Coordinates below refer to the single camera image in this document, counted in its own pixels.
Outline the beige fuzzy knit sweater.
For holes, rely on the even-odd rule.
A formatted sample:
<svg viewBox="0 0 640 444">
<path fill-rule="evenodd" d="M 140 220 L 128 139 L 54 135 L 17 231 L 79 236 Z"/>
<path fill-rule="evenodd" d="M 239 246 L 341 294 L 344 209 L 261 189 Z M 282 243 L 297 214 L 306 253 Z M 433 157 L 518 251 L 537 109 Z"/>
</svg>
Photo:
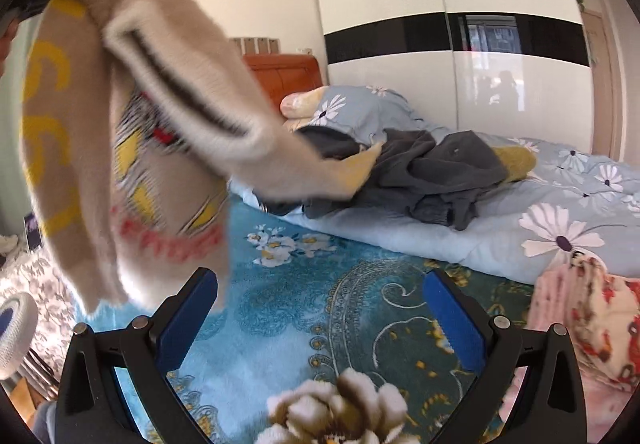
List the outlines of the beige fuzzy knit sweater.
<svg viewBox="0 0 640 444">
<path fill-rule="evenodd" d="M 81 311 L 152 311 L 230 271 L 230 180 L 273 201 L 347 201 L 380 151 L 323 157 L 287 131 L 195 0 L 51 0 L 30 51 L 22 160 Z"/>
</svg>

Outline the dark grey clothes pile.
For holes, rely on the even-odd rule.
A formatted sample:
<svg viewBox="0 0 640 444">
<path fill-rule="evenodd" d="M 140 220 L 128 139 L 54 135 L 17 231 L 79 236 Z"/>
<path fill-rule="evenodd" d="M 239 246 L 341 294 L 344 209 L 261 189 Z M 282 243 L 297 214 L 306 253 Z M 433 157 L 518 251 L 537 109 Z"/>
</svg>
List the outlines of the dark grey clothes pile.
<svg viewBox="0 0 640 444">
<path fill-rule="evenodd" d="M 348 201 L 311 197 L 267 201 L 262 210 L 283 217 L 299 208 L 319 219 L 347 208 L 381 208 L 427 224 L 465 230 L 477 217 L 476 202 L 509 177 L 494 149 L 472 131 L 445 135 L 387 128 L 369 179 Z"/>
</svg>

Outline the pink floral quilt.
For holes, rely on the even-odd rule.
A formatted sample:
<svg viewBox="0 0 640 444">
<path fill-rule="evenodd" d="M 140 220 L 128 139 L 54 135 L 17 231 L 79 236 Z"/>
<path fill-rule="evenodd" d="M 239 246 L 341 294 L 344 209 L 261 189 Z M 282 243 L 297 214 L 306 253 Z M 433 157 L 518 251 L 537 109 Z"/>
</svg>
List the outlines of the pink floral quilt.
<svg viewBox="0 0 640 444">
<path fill-rule="evenodd" d="M 587 438 L 600 441 L 639 386 L 639 281 L 608 273 L 591 253 L 548 268 L 536 280 L 526 327 L 562 324 L 582 376 Z"/>
</svg>

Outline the light blue daisy duvet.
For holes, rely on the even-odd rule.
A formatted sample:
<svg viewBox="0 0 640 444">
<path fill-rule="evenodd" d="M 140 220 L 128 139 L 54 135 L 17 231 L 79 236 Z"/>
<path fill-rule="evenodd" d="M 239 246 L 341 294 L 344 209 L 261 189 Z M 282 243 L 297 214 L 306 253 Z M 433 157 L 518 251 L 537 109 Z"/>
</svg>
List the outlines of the light blue daisy duvet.
<svg viewBox="0 0 640 444">
<path fill-rule="evenodd" d="M 392 206 L 340 207 L 311 219 L 302 207 L 267 212 L 322 233 L 405 253 L 460 263 L 531 284 L 554 264 L 582 251 L 618 275 L 639 274 L 639 172 L 604 156 L 529 138 L 483 134 L 536 165 L 524 179 L 480 195 L 462 231 L 425 223 Z"/>
</svg>

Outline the blue floral bed blanket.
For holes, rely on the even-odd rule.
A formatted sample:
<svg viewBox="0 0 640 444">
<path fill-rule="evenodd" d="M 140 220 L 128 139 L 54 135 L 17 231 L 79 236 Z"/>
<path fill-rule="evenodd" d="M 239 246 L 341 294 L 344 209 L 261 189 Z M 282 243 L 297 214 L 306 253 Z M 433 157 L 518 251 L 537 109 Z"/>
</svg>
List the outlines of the blue floral bed blanket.
<svg viewBox="0 0 640 444">
<path fill-rule="evenodd" d="M 215 443 L 250 443 L 265 429 L 268 398 L 346 368 L 393 383 L 406 430 L 429 441 L 472 382 L 426 305 L 436 262 L 231 208 L 231 279 L 168 376 Z"/>
</svg>

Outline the orange wooden headboard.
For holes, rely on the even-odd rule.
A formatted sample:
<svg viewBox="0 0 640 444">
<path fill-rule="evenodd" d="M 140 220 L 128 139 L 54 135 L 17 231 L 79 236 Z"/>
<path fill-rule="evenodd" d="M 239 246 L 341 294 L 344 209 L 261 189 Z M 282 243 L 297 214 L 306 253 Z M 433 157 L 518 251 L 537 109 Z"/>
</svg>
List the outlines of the orange wooden headboard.
<svg viewBox="0 0 640 444">
<path fill-rule="evenodd" d="M 245 54 L 243 61 L 280 116 L 285 97 L 322 86 L 320 66 L 310 54 Z"/>
</svg>

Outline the yellow garment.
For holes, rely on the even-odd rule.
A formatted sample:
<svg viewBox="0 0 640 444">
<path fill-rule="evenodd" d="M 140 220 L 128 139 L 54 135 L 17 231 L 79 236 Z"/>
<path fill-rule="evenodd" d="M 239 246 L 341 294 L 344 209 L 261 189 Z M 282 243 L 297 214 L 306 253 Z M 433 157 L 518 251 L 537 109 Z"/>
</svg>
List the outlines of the yellow garment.
<svg viewBox="0 0 640 444">
<path fill-rule="evenodd" d="M 522 181 L 537 165 L 537 157 L 524 146 L 496 146 L 492 149 L 506 168 L 503 183 Z"/>
</svg>

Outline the cream pillow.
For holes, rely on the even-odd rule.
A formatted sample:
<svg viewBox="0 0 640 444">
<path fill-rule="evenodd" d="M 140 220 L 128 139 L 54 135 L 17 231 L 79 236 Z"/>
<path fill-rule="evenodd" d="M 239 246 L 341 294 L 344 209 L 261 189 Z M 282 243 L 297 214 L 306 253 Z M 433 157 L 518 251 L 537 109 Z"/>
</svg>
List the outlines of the cream pillow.
<svg viewBox="0 0 640 444">
<path fill-rule="evenodd" d="M 284 126 L 288 131 L 303 128 L 311 122 L 326 88 L 319 87 L 305 92 L 295 92 L 282 99 L 280 113 L 284 117 Z"/>
</svg>

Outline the wooden door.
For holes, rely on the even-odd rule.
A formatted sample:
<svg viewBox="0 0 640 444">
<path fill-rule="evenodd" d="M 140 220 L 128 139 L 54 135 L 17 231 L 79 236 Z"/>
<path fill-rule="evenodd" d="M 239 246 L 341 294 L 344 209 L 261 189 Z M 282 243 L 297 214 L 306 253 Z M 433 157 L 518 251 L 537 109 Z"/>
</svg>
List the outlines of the wooden door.
<svg viewBox="0 0 640 444">
<path fill-rule="evenodd" d="M 593 89 L 592 152 L 612 159 L 622 149 L 623 100 L 613 30 L 597 11 L 582 12 Z"/>
</svg>

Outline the white black sliding wardrobe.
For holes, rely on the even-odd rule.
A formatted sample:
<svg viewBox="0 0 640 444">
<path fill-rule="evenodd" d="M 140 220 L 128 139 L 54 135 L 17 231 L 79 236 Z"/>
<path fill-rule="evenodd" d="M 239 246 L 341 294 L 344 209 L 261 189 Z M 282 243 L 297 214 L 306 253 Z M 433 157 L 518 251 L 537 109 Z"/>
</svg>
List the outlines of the white black sliding wardrobe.
<svg viewBox="0 0 640 444">
<path fill-rule="evenodd" d="M 575 0 L 318 0 L 331 84 L 390 88 L 442 126 L 589 151 Z"/>
</svg>

